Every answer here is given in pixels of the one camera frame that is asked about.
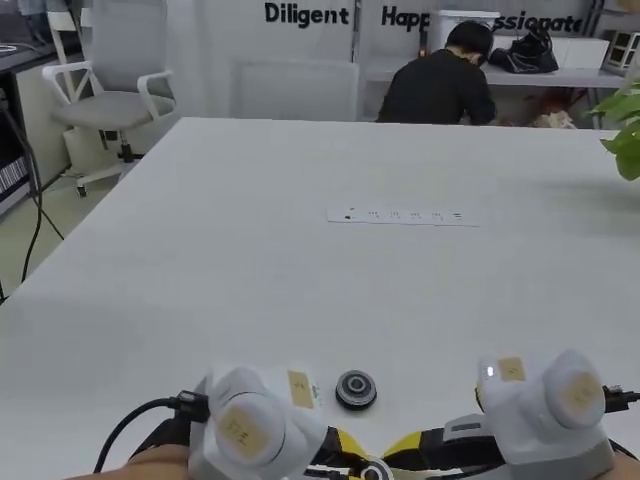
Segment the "white chair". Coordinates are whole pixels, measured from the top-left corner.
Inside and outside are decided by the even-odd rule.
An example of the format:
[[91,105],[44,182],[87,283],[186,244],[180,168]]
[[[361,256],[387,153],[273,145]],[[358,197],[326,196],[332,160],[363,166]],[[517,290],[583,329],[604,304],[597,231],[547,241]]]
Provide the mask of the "white chair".
[[236,60],[231,117],[354,122],[358,65],[307,60]]
[[[157,122],[176,110],[166,65],[167,6],[165,0],[94,0],[91,14],[91,60],[46,67],[43,76],[61,107],[56,121],[74,127],[117,132],[123,163],[78,179],[80,196],[85,185],[128,170],[134,155],[126,132]],[[67,96],[57,76],[84,70],[82,81]],[[91,80],[97,91],[80,99]]]

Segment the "black shirt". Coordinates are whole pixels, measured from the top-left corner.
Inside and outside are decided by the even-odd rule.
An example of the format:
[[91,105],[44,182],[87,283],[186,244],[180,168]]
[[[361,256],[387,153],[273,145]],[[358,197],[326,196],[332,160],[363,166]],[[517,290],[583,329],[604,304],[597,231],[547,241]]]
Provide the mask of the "black shirt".
[[465,113],[473,125],[486,125],[495,118],[487,78],[468,60],[438,50],[395,74],[378,122],[453,125]]

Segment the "chair armrest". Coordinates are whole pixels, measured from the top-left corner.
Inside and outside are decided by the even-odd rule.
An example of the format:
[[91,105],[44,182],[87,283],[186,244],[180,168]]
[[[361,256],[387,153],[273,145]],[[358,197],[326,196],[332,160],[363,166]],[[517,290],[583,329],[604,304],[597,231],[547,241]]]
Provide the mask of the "chair armrest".
[[138,78],[138,92],[140,93],[140,96],[142,97],[142,101],[144,102],[145,107],[147,107],[147,110],[151,114],[151,118],[153,118],[154,122],[160,120],[163,117],[166,117],[169,114],[160,115],[160,113],[158,112],[158,107],[156,107],[156,104],[153,102],[153,99],[151,98],[151,93],[149,93],[149,82],[152,80],[162,80],[162,79],[168,81],[172,75],[173,75],[173,72],[171,70],[165,70],[164,72],[152,73],[151,75],[144,75]]
[[49,88],[53,92],[54,96],[61,102],[63,105],[68,105],[71,103],[71,99],[65,95],[62,87],[58,84],[57,77],[61,73],[65,72],[77,72],[79,70],[86,70],[84,78],[78,85],[78,89],[73,92],[73,96],[77,97],[78,94],[82,91],[82,89],[87,84],[89,77],[91,75],[91,62],[76,62],[76,63],[68,63],[66,65],[53,65],[50,67],[44,67],[42,69],[42,77],[49,84]]

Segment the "floor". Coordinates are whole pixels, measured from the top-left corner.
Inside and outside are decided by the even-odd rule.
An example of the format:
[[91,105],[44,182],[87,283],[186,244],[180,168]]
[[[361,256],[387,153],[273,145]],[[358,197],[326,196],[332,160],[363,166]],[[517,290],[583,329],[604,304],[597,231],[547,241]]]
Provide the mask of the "floor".
[[[43,197],[44,211],[63,236],[67,236],[100,203],[115,185],[115,179],[107,179],[87,186],[88,195],[80,198],[74,188],[73,178],[61,178],[49,187]],[[20,284],[22,268],[36,227],[37,210],[31,201],[24,201],[0,217],[0,282],[6,295]],[[61,240],[48,222],[43,221],[38,241],[31,256],[29,272],[47,258]]]

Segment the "yellow label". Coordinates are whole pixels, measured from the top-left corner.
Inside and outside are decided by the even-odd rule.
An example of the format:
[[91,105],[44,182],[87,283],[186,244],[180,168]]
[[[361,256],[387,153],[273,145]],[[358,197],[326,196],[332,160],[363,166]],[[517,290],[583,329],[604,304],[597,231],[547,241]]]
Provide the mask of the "yellow label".
[[216,423],[222,436],[247,460],[257,457],[269,444],[267,434],[237,407],[231,407]]
[[577,414],[586,412],[591,405],[604,395],[602,385],[590,373],[581,373],[564,391],[564,400],[569,408]]
[[311,386],[306,373],[289,370],[289,387],[291,387],[291,400],[296,407],[313,408]]
[[503,382],[524,382],[527,379],[522,359],[519,357],[498,360],[498,370]]

